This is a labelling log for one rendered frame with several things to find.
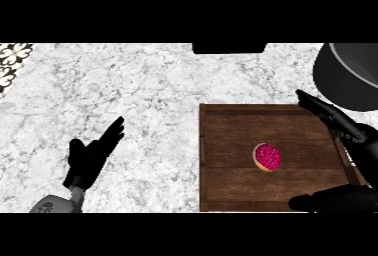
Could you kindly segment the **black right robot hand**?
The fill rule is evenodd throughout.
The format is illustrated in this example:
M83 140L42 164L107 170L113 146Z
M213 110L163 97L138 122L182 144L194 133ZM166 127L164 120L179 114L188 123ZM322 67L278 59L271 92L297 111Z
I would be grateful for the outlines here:
M358 123L333 105L303 90L299 106L309 110L337 134L367 185L341 185L290 199L293 210L309 213L378 213L378 130Z

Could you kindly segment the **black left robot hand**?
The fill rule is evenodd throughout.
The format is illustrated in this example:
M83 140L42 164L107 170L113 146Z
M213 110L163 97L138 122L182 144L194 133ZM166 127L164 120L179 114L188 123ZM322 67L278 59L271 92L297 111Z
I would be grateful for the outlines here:
M62 185L87 190L99 176L107 158L124 137L124 118L118 117L101 138L84 145L80 139L70 141L70 170Z

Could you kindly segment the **black and white patterned tile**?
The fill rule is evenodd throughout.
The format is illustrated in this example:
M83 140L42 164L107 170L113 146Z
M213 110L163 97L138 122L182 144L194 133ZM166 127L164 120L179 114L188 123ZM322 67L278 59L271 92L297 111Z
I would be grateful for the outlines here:
M31 52L31 43L0 43L0 95L14 83Z

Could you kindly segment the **brown wooden tray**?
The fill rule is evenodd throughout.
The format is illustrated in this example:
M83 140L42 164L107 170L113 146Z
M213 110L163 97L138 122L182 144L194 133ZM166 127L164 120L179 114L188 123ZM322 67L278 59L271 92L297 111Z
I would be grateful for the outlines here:
M200 106L200 209L287 212L303 194L367 183L337 135L296 105Z

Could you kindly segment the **dark grey pot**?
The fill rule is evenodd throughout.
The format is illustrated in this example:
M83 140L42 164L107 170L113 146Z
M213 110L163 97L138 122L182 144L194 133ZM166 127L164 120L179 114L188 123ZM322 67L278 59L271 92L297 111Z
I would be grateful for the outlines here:
M378 43L325 43L313 64L325 98L352 111L378 110Z

